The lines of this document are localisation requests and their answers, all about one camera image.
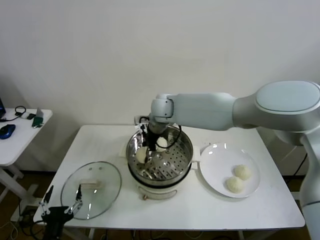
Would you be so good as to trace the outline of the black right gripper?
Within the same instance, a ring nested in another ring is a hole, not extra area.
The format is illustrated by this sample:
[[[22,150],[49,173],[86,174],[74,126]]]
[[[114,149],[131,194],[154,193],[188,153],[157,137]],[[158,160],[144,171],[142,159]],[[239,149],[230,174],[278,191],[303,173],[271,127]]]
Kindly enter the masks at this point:
[[[149,129],[149,127],[147,127],[146,129],[143,130],[142,136],[143,136],[142,146],[148,147],[146,149],[146,162],[149,162],[153,158],[153,152],[151,150],[156,150],[156,143],[160,135],[153,133]]]

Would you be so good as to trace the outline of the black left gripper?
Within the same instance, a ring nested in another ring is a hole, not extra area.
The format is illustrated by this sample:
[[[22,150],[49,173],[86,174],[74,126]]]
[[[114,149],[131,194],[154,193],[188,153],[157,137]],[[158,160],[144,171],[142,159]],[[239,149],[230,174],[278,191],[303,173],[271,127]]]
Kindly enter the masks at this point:
[[[73,218],[83,206],[81,185],[78,186],[74,203],[67,206],[48,208],[54,186],[52,185],[39,203],[41,218],[45,223],[43,240],[59,240],[62,236],[64,225]]]

